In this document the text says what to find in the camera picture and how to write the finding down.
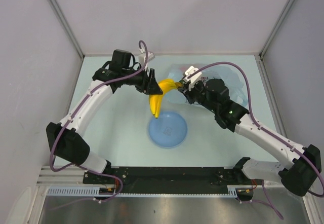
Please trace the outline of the yellow fake banana bunch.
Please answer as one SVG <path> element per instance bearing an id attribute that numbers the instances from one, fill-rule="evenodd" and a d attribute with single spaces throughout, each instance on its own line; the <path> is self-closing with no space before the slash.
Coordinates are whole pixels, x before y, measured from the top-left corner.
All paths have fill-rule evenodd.
<path id="1" fill-rule="evenodd" d="M 180 82 L 175 82 L 173 79 L 164 79 L 160 81 L 158 85 L 163 92 L 162 95 L 149 96 L 150 111 L 155 118 L 159 117 L 163 97 L 171 90 L 177 90 L 178 88 L 183 86 Z"/>

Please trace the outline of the light blue printed plastic bag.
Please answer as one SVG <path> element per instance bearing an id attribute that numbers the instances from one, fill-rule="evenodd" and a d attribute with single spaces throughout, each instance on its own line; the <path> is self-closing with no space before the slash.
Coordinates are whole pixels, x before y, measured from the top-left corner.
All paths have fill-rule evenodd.
<path id="1" fill-rule="evenodd" d="M 166 72 L 166 78 L 175 82 L 183 78 L 183 73 L 191 67 L 190 64 L 173 64 Z M 238 73 L 230 67 L 217 65 L 202 71 L 200 80 L 205 84 L 211 79 L 222 79 L 229 90 L 229 97 L 236 103 L 247 107 L 248 96 L 243 90 L 245 82 L 240 79 Z"/>

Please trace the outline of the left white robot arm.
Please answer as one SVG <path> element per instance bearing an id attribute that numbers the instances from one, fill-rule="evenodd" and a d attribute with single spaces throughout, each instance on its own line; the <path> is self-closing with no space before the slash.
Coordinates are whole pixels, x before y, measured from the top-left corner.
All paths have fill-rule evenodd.
<path id="1" fill-rule="evenodd" d="M 136 59 L 128 51 L 114 50 L 112 59 L 95 72 L 87 92 L 73 110 L 59 123 L 50 122 L 47 125 L 52 171 L 57 171 L 53 163 L 54 157 L 59 157 L 70 165 L 93 171 L 100 183 L 111 180 L 111 163 L 92 152 L 83 135 L 98 109 L 121 86 L 134 86 L 146 95 L 163 93 L 155 79 L 154 69 L 147 67 L 154 54 L 143 48 L 140 52 Z"/>

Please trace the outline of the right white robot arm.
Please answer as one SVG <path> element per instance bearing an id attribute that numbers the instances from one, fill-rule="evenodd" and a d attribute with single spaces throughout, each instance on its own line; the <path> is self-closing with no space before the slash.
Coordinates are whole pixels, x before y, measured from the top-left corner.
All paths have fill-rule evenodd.
<path id="1" fill-rule="evenodd" d="M 214 114 L 217 124 L 241 135 L 270 153 L 276 163 L 256 161 L 243 157 L 235 165 L 234 180 L 245 184 L 250 179 L 280 182 L 291 193 L 303 197 L 321 172 L 320 150 L 295 143 L 252 118 L 252 112 L 230 99 L 222 79 L 194 84 L 181 80 L 178 91 L 190 104 L 198 103 Z"/>

